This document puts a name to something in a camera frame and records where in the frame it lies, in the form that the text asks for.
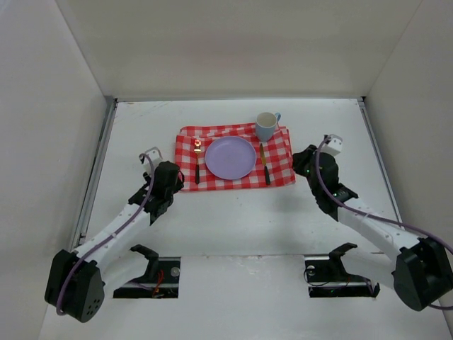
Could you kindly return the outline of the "red white checkered cloth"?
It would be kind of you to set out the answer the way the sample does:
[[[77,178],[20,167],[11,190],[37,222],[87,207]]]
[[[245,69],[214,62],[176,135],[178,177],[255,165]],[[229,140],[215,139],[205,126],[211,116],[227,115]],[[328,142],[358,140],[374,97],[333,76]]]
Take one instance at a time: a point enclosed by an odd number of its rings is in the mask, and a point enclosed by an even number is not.
[[[256,165],[249,175],[236,180],[223,180],[213,175],[205,164],[205,152],[209,145],[221,138],[235,136],[250,142],[257,154]],[[195,183],[194,141],[201,141],[200,183]],[[254,123],[218,126],[185,126],[176,135],[175,161],[185,176],[183,190],[221,191],[233,189],[265,188],[265,174],[260,160],[260,143],[255,135]],[[262,143],[272,187],[288,186],[295,183],[292,170],[292,148],[287,127],[278,125],[270,141]]]

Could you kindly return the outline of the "gold knife green handle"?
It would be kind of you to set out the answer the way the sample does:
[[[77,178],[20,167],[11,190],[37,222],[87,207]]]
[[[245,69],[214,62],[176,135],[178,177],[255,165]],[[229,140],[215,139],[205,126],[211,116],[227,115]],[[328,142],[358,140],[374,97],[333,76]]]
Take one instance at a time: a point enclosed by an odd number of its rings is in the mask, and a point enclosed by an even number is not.
[[[265,173],[265,183],[267,186],[270,185],[270,173],[267,167],[267,161],[265,158],[265,151],[264,151],[264,146],[262,143],[260,143],[260,159],[264,167],[264,173]]]

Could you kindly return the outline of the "gold fork green handle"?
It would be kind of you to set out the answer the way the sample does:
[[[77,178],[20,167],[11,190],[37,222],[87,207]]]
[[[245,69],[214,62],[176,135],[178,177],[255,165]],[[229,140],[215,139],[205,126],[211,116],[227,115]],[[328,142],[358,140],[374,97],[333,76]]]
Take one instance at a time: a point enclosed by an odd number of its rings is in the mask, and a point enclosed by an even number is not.
[[[194,153],[195,153],[195,183],[199,184],[200,183],[200,154],[202,152],[201,150],[202,143],[200,140],[196,139],[194,141]]]

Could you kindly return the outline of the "light blue mug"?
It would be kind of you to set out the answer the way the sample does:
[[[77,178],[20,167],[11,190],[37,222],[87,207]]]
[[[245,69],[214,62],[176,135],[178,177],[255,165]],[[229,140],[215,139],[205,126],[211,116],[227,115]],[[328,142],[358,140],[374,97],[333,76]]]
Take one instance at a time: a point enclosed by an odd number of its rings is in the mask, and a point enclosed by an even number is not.
[[[261,142],[267,142],[268,140],[270,140],[277,129],[280,118],[280,113],[260,113],[257,116],[255,123],[256,137]]]

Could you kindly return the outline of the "purple plate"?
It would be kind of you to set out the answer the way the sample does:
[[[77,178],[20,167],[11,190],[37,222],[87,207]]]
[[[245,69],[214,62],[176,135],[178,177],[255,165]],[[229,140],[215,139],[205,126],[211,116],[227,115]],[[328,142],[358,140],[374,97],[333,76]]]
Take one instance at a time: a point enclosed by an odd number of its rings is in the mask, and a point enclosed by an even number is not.
[[[213,141],[205,152],[208,170],[223,180],[236,180],[250,174],[256,165],[253,145],[241,137],[221,137]]]

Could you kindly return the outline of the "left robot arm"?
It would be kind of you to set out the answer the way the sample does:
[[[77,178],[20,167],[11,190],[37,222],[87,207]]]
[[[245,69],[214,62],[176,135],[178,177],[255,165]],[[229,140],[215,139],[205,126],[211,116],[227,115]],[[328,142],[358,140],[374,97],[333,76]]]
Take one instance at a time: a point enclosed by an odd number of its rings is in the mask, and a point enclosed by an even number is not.
[[[44,299],[57,314],[85,323],[124,284],[158,276],[159,255],[140,244],[139,236],[173,204],[184,177],[177,164],[163,161],[145,180],[107,227],[54,256]]]

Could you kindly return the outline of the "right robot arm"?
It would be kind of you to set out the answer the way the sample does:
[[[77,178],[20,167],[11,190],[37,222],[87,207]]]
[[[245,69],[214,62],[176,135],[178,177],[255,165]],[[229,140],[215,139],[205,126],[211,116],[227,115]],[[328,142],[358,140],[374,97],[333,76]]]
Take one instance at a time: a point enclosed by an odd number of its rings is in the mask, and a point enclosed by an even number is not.
[[[320,147],[293,154],[294,172],[307,179],[320,210],[359,233],[379,253],[346,243],[329,253],[337,276],[353,274],[391,288],[409,308],[421,311],[452,291],[452,250],[438,237],[375,215],[338,179],[335,158]]]

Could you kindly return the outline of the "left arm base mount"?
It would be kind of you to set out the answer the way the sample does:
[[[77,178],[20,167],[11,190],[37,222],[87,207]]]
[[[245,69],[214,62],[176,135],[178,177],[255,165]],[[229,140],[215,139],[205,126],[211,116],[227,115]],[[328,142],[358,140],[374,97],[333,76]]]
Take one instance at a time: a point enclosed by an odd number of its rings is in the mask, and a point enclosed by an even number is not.
[[[148,261],[141,276],[131,279],[113,292],[114,299],[176,299],[179,294],[181,257],[160,257],[143,245],[134,253]]]

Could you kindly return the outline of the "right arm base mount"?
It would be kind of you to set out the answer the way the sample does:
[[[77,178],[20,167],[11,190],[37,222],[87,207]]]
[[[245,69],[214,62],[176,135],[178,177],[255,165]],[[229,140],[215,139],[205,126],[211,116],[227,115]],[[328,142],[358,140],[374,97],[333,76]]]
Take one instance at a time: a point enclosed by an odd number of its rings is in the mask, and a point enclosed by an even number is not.
[[[341,257],[357,245],[345,243],[328,254],[311,254],[304,257],[303,277],[310,298],[376,298],[380,285],[363,276],[348,273]]]

